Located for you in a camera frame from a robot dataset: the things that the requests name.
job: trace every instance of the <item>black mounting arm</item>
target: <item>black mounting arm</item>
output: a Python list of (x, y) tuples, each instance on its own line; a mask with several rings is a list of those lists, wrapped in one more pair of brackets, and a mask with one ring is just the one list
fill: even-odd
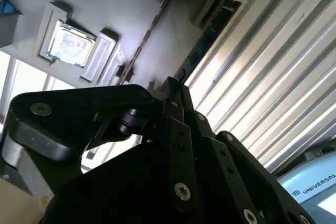
[[(0, 175), (34, 195), (42, 223), (313, 224), (229, 132), (215, 135), (186, 86), (161, 98), (136, 85), (28, 93), (10, 104)], [(142, 143), (82, 174), (89, 148)]]

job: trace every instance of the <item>metal beam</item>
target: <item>metal beam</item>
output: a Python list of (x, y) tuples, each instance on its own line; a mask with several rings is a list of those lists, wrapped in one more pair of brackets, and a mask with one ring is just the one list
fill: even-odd
[(5, 84), (0, 99), (0, 115), (3, 116), (3, 118), (7, 114), (18, 66), (19, 60), (11, 57), (9, 60)]
[(47, 75), (46, 82), (44, 83), (43, 86), (43, 91), (50, 91), (52, 90), (54, 84), (55, 84), (56, 78)]

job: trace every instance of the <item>blue object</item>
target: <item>blue object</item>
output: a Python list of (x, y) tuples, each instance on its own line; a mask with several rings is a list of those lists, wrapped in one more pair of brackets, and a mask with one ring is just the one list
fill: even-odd
[(0, 13), (12, 13), (15, 11), (15, 7), (7, 1), (2, 0), (0, 2)]
[(322, 207), (327, 201), (336, 205), (335, 151), (298, 166), (280, 178), (279, 183), (317, 224), (336, 223), (335, 213)]

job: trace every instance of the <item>bolt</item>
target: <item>bolt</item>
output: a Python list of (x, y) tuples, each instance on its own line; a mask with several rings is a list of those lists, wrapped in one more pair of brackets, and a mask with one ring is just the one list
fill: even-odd
[(244, 217), (249, 224), (258, 224), (256, 216), (249, 209), (244, 209)]
[(176, 195), (178, 196), (179, 199), (181, 199), (183, 201), (190, 200), (190, 197), (191, 197), (190, 190), (183, 183), (177, 183), (174, 186), (174, 191), (175, 191), (175, 193), (176, 193)]
[(30, 106), (30, 111), (35, 115), (47, 116), (51, 114), (51, 107), (48, 104), (38, 102)]
[(230, 142), (233, 141), (233, 137), (230, 134), (226, 134), (225, 136)]
[(198, 114), (198, 118), (201, 119), (202, 121), (205, 120), (205, 117), (204, 117), (204, 115), (202, 115), (202, 114)]
[(300, 217), (305, 224), (310, 224), (309, 220), (304, 215), (300, 215)]

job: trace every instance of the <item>corrugated metal panel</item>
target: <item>corrugated metal panel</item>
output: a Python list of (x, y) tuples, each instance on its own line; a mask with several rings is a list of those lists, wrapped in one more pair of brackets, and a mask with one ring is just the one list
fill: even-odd
[(249, 0), (238, 15), (187, 84), (271, 172), (336, 133), (336, 1)]

